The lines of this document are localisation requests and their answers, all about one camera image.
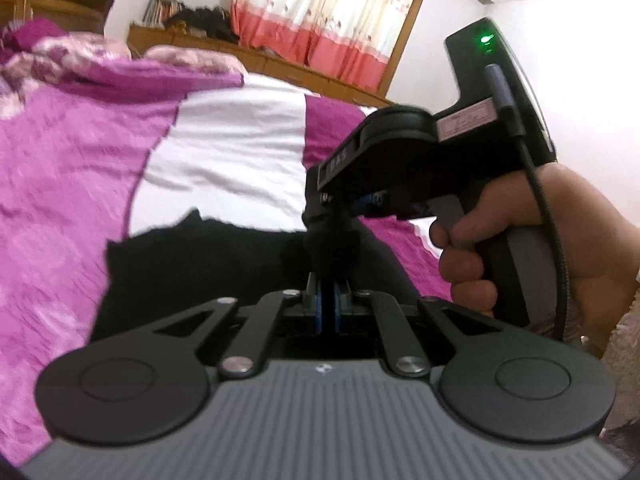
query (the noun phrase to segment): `finger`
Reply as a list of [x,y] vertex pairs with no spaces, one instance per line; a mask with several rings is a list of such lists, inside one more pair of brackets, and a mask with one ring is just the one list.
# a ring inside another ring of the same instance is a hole
[[478,253],[449,247],[440,257],[440,275],[446,282],[475,282],[483,274],[484,264]]
[[431,227],[429,227],[429,238],[431,239],[431,243],[439,249],[444,249],[449,245],[449,233],[447,233],[444,227],[438,225],[437,222],[434,222],[431,224]]
[[488,183],[478,204],[458,221],[451,238],[479,242],[510,226],[538,225],[542,222],[533,192],[523,171],[508,173]]
[[495,306],[498,290],[487,280],[459,283],[451,287],[451,299],[475,312],[487,313]]

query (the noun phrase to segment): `black cable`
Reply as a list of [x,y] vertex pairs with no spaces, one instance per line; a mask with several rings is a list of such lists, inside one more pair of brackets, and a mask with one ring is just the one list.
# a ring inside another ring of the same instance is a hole
[[536,167],[533,164],[524,138],[518,136],[513,140],[516,143],[520,160],[522,161],[527,180],[529,181],[529,186],[538,203],[546,237],[551,243],[551,253],[554,259],[554,266],[556,267],[556,318],[554,319],[553,338],[562,341],[564,339],[566,310],[569,302],[569,279],[564,261],[564,251],[562,250],[558,229],[551,215],[551,209],[546,200],[545,192],[536,174]]
[[498,117],[506,124],[508,133],[513,138],[520,155],[520,161],[524,167],[529,187],[533,192],[542,216],[542,227],[546,238],[551,244],[551,253],[554,267],[556,268],[556,317],[554,319],[553,338],[562,341],[564,339],[566,311],[569,302],[569,276],[558,229],[551,215],[551,209],[542,189],[542,184],[540,184],[536,174],[536,165],[533,163],[527,143],[524,140],[526,131],[507,79],[500,66],[496,64],[485,67],[484,74],[492,90],[492,99],[498,112]]

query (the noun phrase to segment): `hand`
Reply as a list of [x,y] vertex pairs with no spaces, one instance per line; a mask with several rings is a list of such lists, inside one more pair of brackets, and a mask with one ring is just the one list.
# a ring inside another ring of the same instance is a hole
[[[572,297],[582,313],[582,333],[604,349],[639,286],[635,278],[640,267],[640,230],[568,168],[546,164],[537,174],[562,241]],[[481,279],[484,267],[480,256],[451,247],[451,240],[476,243],[510,226],[541,223],[538,206],[521,171],[489,183],[476,208],[450,233],[435,222],[431,241],[444,249],[440,273],[451,283],[453,301],[490,316],[497,290],[492,282]]]

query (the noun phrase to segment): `pillow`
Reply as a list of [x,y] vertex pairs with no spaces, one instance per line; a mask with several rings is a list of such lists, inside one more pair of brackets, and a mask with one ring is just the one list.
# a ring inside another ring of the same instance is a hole
[[91,32],[72,32],[69,36],[72,40],[77,41],[78,44],[83,44],[84,47],[91,51],[93,56],[98,59],[131,59],[131,51],[122,40],[105,38],[100,34],[93,34]]
[[246,68],[236,56],[212,50],[158,45],[147,50],[143,57],[204,73],[247,74]]

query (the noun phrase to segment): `sleeve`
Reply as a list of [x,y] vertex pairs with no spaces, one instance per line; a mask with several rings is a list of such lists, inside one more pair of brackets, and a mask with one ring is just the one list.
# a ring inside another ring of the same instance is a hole
[[[640,272],[636,281],[640,283]],[[605,424],[614,430],[640,419],[640,290],[611,333],[602,361],[616,380],[616,402]]]

